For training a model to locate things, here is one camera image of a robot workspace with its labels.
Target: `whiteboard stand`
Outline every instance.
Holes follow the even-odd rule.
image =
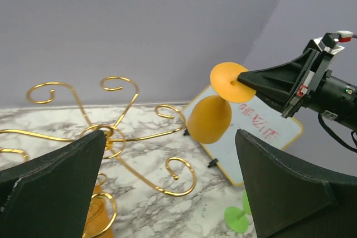
[[[200,100],[212,95],[217,95],[217,93],[211,86],[208,86],[183,109],[182,113],[185,118],[189,118]],[[303,127],[294,118],[282,118],[279,112],[257,97],[246,103],[230,103],[230,105],[232,121],[229,128],[219,141],[213,144],[202,144],[202,147],[212,158],[208,167],[218,166],[233,185],[240,186],[243,184],[243,175],[235,146],[235,134],[238,129],[250,132],[275,148],[285,149],[302,134]]]

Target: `black bracket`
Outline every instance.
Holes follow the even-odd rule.
[[[190,135],[190,133],[189,133],[189,131],[186,129],[185,132],[184,132],[184,136],[189,136],[189,135]]]
[[[217,166],[217,163],[218,163],[218,159],[217,159],[217,158],[214,158],[211,162],[209,162],[208,168],[216,167],[216,166]]]

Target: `black cable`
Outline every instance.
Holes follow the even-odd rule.
[[[349,146],[347,143],[345,143],[331,128],[329,128],[325,121],[322,118],[322,115],[319,113],[317,115],[317,119],[319,120],[320,125],[322,126],[322,128],[334,139],[336,140],[338,143],[340,143],[343,147],[347,148],[348,150],[357,153],[357,148],[353,148],[352,146]],[[354,142],[354,144],[357,146],[357,140],[354,137],[355,132],[352,131],[351,132],[351,137],[352,140]]]

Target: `white marble table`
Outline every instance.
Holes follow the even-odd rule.
[[[93,123],[113,124],[124,108],[114,106],[88,107]],[[133,107],[119,125],[127,137],[137,137],[174,129],[177,120],[158,117],[152,107]],[[56,137],[74,138],[86,127],[77,109],[49,108],[0,110],[0,129],[16,128]],[[115,159],[103,160],[101,172],[108,176],[103,190],[113,195],[118,204],[118,216],[113,226],[120,238],[201,238],[201,237],[256,237],[251,223],[245,234],[235,234],[224,222],[228,206],[242,207],[243,187],[232,186],[216,168],[207,168],[210,158],[183,131],[142,142],[127,144],[122,154],[132,167],[145,174],[155,184],[172,191],[182,191],[191,185],[191,174],[180,163],[172,167],[180,175],[174,181],[165,170],[168,157],[187,160],[197,173],[197,185],[185,197],[171,197],[148,187],[128,172]],[[52,142],[17,134],[3,134],[0,147],[25,150],[30,158],[62,147],[65,143]],[[0,154],[0,169],[20,163],[20,157]]]

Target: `gold wire ornament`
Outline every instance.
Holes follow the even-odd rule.
[[[94,186],[82,238],[94,238],[99,236],[103,238],[114,237],[110,227],[117,216],[117,203],[110,194],[102,191],[102,185],[107,179],[106,174],[98,173],[97,183]],[[113,209],[113,215],[110,220],[103,197],[109,200]]]
[[[194,188],[196,186],[197,176],[196,176],[196,172],[192,168],[191,164],[188,163],[186,160],[184,160],[182,158],[179,158],[179,157],[171,157],[171,158],[167,159],[166,162],[165,162],[165,168],[167,169],[169,174],[174,178],[174,180],[178,180],[179,176],[170,167],[170,162],[172,162],[172,161],[178,161],[178,162],[183,163],[189,169],[189,171],[191,172],[191,175],[192,175],[192,185],[187,190],[185,190],[183,192],[175,193],[175,192],[171,192],[169,190],[165,190],[162,187],[159,187],[159,186],[155,185],[154,183],[152,183],[151,181],[149,181],[147,178],[145,178],[143,175],[141,175],[139,172],[137,172],[133,167],[131,167],[121,156],[121,154],[123,153],[123,151],[124,151],[124,149],[126,147],[126,143],[127,142],[137,142],[137,141],[142,141],[142,140],[147,140],[147,139],[158,138],[158,137],[162,137],[162,136],[165,136],[165,135],[170,135],[170,134],[173,134],[175,132],[183,130],[183,128],[186,127],[186,119],[185,119],[184,115],[182,114],[182,112],[180,112],[178,109],[176,109],[175,107],[172,107],[170,105],[165,105],[165,104],[158,105],[158,106],[155,107],[155,113],[158,116],[162,117],[162,118],[167,118],[167,119],[171,119],[172,120],[172,119],[174,119],[173,115],[167,115],[167,114],[160,113],[160,110],[161,109],[169,109],[169,110],[174,111],[180,117],[180,119],[182,121],[182,124],[180,125],[180,127],[176,128],[176,129],[173,129],[173,130],[168,130],[168,131],[163,132],[163,133],[157,133],[157,134],[147,135],[147,136],[143,136],[143,137],[136,137],[136,138],[127,139],[127,138],[125,138],[125,135],[118,129],[118,125],[123,120],[125,115],[128,113],[128,110],[131,108],[131,106],[133,105],[135,100],[138,98],[139,87],[135,82],[133,82],[132,80],[130,80],[128,78],[120,77],[120,76],[110,76],[110,77],[104,78],[100,82],[100,86],[102,87],[102,89],[104,89],[106,91],[118,91],[118,90],[122,90],[123,89],[122,86],[119,86],[117,88],[109,88],[109,87],[107,87],[105,85],[105,83],[108,80],[122,80],[122,81],[125,81],[125,82],[128,82],[128,83],[132,84],[134,86],[134,88],[135,88],[135,94],[133,95],[131,101],[129,102],[129,104],[126,106],[126,108],[124,109],[124,111],[122,112],[120,117],[117,119],[117,121],[113,125],[93,124],[91,122],[91,120],[89,119],[89,116],[86,113],[86,111],[85,111],[85,109],[83,107],[83,104],[82,104],[82,102],[80,101],[80,99],[78,97],[77,92],[69,84],[62,83],[62,82],[47,82],[47,83],[39,84],[39,85],[36,85],[36,86],[30,88],[29,91],[26,94],[27,99],[30,102],[34,103],[34,104],[48,104],[48,103],[54,101],[54,99],[55,99],[55,90],[54,89],[50,89],[50,91],[49,91],[50,97],[47,100],[35,100],[32,97],[32,93],[36,89],[39,89],[39,88],[42,88],[42,87],[45,87],[45,86],[62,86],[62,87],[68,88],[71,91],[71,93],[72,93],[72,95],[73,95],[73,97],[74,97],[74,99],[75,99],[75,101],[77,103],[77,106],[79,107],[79,109],[80,109],[80,111],[82,113],[82,116],[83,116],[84,120],[86,121],[88,127],[85,128],[78,136],[76,136],[75,139],[58,138],[58,137],[54,137],[54,136],[50,136],[50,135],[44,135],[44,134],[39,134],[39,133],[34,133],[34,132],[28,132],[28,131],[19,130],[19,129],[2,129],[2,130],[0,130],[0,134],[13,133],[13,134],[31,136],[31,137],[35,137],[35,138],[53,140],[53,141],[57,141],[57,142],[71,143],[71,142],[74,142],[75,140],[77,140],[78,138],[82,137],[88,131],[103,130],[104,133],[105,133],[105,136],[107,138],[107,142],[106,142],[106,145],[105,145],[105,150],[106,151],[110,151],[112,153],[110,156],[104,156],[103,159],[115,158],[120,164],[122,164],[124,167],[126,167],[126,169],[128,171],[130,171],[132,174],[134,174],[138,179],[140,179],[142,182],[144,182],[145,184],[147,184],[148,186],[150,186],[151,188],[153,188],[154,190],[156,190],[158,192],[162,192],[162,193],[164,193],[166,195],[176,196],[176,197],[188,195],[190,192],[192,192],[194,190]],[[119,139],[112,138],[114,133],[118,133],[121,136],[121,138],[119,138]],[[117,152],[113,149],[113,145],[116,144],[116,143],[121,143],[121,148]],[[0,153],[5,153],[5,152],[20,153],[20,154],[23,155],[25,161],[28,160],[27,154],[22,150],[19,150],[19,149],[0,149]],[[98,236],[100,236],[101,234],[103,234],[104,232],[106,232],[110,228],[110,226],[114,222],[115,217],[117,215],[117,212],[116,212],[117,205],[115,203],[115,200],[108,193],[101,192],[101,193],[93,194],[92,200],[95,199],[95,198],[103,198],[103,197],[107,198],[112,203],[112,206],[114,208],[114,214],[113,214],[113,218],[111,219],[110,224],[105,228],[105,230],[103,230],[103,232],[98,234]]]

